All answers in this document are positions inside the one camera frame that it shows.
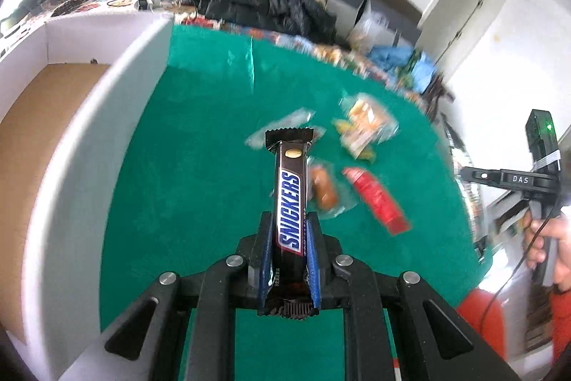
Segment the person's right hand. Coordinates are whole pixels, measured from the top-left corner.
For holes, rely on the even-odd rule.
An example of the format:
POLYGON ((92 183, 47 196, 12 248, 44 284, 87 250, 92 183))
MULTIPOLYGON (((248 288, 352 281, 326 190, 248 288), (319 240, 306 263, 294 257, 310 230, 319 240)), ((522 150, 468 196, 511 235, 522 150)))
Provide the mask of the person's right hand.
POLYGON ((561 293, 567 292, 570 290, 571 283, 570 225, 568 218, 564 215, 559 215, 550 219, 539 236, 533 241, 532 239, 542 223, 543 220, 534 220, 529 212, 526 212, 522 218, 524 250, 529 250, 526 253, 526 265, 530 269, 535 269, 538 264, 543 263, 547 258, 555 257, 553 283, 556 284, 557 289, 561 293), (548 247, 544 243, 548 238, 559 242, 556 254, 547 254, 548 247))

